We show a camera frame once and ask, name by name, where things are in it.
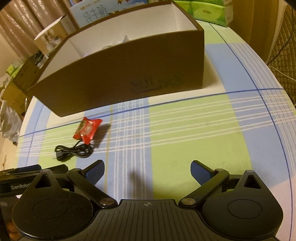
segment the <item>black device body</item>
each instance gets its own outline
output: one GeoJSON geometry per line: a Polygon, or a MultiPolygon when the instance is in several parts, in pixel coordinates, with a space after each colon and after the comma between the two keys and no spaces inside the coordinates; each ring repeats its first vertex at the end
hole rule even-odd
{"type": "Polygon", "coordinates": [[[199,161],[190,169],[201,186],[178,205],[172,199],[118,204],[94,186],[104,174],[102,160],[62,174],[28,172],[34,179],[14,206],[12,220],[20,241],[277,240],[282,209],[253,170],[231,175],[199,161]]]}

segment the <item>black usb cable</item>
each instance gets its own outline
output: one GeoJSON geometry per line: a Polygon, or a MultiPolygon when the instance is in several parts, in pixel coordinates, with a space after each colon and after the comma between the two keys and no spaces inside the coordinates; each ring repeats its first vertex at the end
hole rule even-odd
{"type": "Polygon", "coordinates": [[[66,147],[62,145],[56,146],[54,153],[52,154],[53,159],[63,161],[70,155],[81,158],[89,157],[93,153],[94,148],[91,145],[87,145],[85,143],[78,145],[80,142],[83,142],[83,140],[79,140],[73,147],[66,147]]]}

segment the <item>curtain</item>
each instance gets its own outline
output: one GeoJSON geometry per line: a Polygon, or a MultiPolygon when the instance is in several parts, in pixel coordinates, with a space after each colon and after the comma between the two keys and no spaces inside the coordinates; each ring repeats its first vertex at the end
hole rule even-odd
{"type": "Polygon", "coordinates": [[[65,4],[68,1],[11,0],[0,11],[0,34],[25,60],[38,51],[36,35],[62,15],[69,15],[67,7],[71,5],[65,4]]]}
{"type": "Polygon", "coordinates": [[[46,28],[66,11],[57,0],[27,0],[43,28],[46,28]]]}

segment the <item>quilted fabric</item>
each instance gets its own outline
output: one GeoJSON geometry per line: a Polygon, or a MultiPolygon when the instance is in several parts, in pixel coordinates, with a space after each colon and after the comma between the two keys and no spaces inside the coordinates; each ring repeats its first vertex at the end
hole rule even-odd
{"type": "Polygon", "coordinates": [[[271,52],[271,56],[267,61],[269,62],[278,54],[278,52],[285,45],[285,43],[287,43],[288,39],[290,38],[290,34],[292,33],[292,39],[289,41],[287,46],[283,48],[279,56],[269,64],[269,66],[271,66],[270,70],[273,72],[273,74],[275,75],[279,83],[286,90],[293,104],[296,104],[296,81],[289,79],[283,74],[293,79],[296,79],[296,57],[295,57],[296,30],[295,29],[296,29],[296,11],[293,10],[288,5],[283,15],[282,26],[279,31],[279,36],[276,40],[276,44],[274,46],[274,49],[271,52]],[[292,11],[294,11],[294,25],[295,25],[293,32],[292,32],[292,11]],[[280,72],[278,72],[272,67],[278,69],[283,74],[281,74],[280,72]]]}

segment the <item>plaid tablecloth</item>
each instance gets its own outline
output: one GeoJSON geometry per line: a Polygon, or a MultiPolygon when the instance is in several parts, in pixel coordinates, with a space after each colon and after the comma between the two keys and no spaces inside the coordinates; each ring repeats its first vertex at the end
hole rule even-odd
{"type": "Polygon", "coordinates": [[[18,143],[16,165],[60,164],[56,145],[72,146],[79,122],[101,118],[94,153],[69,168],[105,162],[97,186],[120,199],[177,201],[196,189],[190,163],[232,174],[253,169],[284,211],[277,237],[295,237],[295,108],[258,55],[230,28],[205,30],[204,88],[105,106],[60,118],[34,98],[18,143]]]}

